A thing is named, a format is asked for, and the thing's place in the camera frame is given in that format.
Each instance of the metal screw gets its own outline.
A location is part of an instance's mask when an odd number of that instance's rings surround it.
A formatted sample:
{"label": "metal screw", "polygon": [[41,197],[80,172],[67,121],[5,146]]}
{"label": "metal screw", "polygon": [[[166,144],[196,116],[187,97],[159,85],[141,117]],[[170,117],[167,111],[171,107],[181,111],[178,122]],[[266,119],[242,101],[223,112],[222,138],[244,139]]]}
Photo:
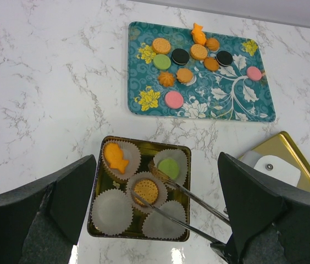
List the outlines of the metal screw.
{"label": "metal screw", "polygon": [[272,166],[272,164],[270,164],[270,163],[266,165],[266,169],[267,169],[268,171],[272,171],[273,168],[274,168],[274,166]]}

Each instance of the gold tray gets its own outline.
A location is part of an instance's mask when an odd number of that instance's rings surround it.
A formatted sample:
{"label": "gold tray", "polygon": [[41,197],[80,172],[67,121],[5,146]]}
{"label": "gold tray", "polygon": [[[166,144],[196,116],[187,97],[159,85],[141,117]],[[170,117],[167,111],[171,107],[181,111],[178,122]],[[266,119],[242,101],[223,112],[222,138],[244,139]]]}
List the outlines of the gold tray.
{"label": "gold tray", "polygon": [[[96,175],[95,175],[95,181],[94,181],[94,187],[93,187],[93,193],[92,193],[92,201],[94,201],[96,196],[102,193],[103,191],[116,188],[114,186],[114,180],[107,174],[106,169],[101,160],[103,145],[105,144],[106,141],[109,141],[109,140],[126,140],[128,142],[133,143],[139,148],[140,154],[141,154],[141,163],[140,163],[140,167],[137,172],[141,172],[141,171],[148,172],[149,162],[153,159],[153,157],[158,152],[162,150],[177,149],[177,150],[184,151],[188,159],[188,174],[187,174],[186,182],[184,183],[183,186],[187,188],[188,190],[190,190],[191,151],[188,147],[169,145],[169,144],[164,144],[164,143],[156,143],[156,142],[150,142],[150,141],[143,141],[143,140],[137,140],[137,139],[127,139],[124,137],[120,138],[117,136],[107,136],[103,139],[101,143],[99,161],[98,161],[98,166],[96,169]],[[126,183],[119,183],[119,184],[120,184],[119,189],[122,191],[125,191]],[[168,191],[167,201],[175,200],[175,201],[180,202],[183,205],[186,211],[186,215],[187,215],[187,224],[189,224],[190,223],[190,211],[189,211],[189,208],[190,208],[189,200],[190,199],[178,190],[174,191],[170,188],[167,188],[167,191]],[[121,233],[120,235],[104,235],[99,230],[97,230],[91,221],[91,210],[92,210],[92,204],[90,205],[88,223],[87,223],[87,230],[91,236],[102,237],[102,238],[133,238],[133,239],[167,241],[166,239],[147,238],[142,234],[141,228],[143,226],[143,222],[147,215],[137,209],[134,209],[133,211],[134,217],[133,217],[131,226],[126,231]],[[176,240],[171,240],[171,241],[185,242],[188,240],[188,238],[189,238],[189,231],[186,230],[186,232],[180,238]]]}
{"label": "gold tray", "polygon": [[287,132],[282,131],[274,135],[252,150],[263,156],[277,156],[298,168],[301,171],[301,177],[297,187],[310,192],[310,164]]}

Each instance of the fish-shaped cracker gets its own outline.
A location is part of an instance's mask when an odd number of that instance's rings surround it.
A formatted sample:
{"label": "fish-shaped cracker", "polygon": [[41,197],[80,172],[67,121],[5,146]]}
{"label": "fish-shaped cracker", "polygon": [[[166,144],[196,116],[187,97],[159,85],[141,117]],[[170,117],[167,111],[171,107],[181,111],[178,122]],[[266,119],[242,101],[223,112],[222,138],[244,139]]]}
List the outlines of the fish-shaped cracker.
{"label": "fish-shaped cracker", "polygon": [[118,144],[108,143],[104,148],[104,157],[111,169],[118,169],[122,174],[126,172],[129,161],[123,159],[123,151]]}
{"label": "fish-shaped cracker", "polygon": [[195,44],[205,45],[206,37],[205,33],[202,31],[203,26],[194,23],[194,28],[192,30],[193,40]]}

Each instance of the pink macaron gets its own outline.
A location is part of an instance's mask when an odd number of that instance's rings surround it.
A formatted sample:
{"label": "pink macaron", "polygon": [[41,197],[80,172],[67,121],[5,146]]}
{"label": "pink macaron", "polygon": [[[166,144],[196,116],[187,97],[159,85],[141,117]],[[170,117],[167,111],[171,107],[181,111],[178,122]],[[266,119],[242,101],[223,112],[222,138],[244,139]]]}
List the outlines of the pink macaron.
{"label": "pink macaron", "polygon": [[253,81],[259,81],[262,78],[261,71],[254,66],[250,66],[247,69],[247,75],[248,75],[248,78],[253,80]]}
{"label": "pink macaron", "polygon": [[178,109],[184,103],[183,96],[176,91],[170,91],[165,95],[165,103],[169,108]]}

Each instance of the green macaron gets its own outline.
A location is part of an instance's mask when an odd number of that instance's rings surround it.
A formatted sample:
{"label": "green macaron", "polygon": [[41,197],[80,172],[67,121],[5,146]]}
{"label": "green macaron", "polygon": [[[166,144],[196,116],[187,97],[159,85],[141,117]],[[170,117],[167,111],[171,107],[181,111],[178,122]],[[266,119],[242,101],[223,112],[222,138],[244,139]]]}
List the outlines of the green macaron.
{"label": "green macaron", "polygon": [[164,160],[160,161],[157,168],[172,180],[175,180],[179,175],[179,166],[172,158],[165,158]]}
{"label": "green macaron", "polygon": [[154,66],[159,70],[167,70],[171,66],[171,60],[164,54],[157,54],[153,59]]}

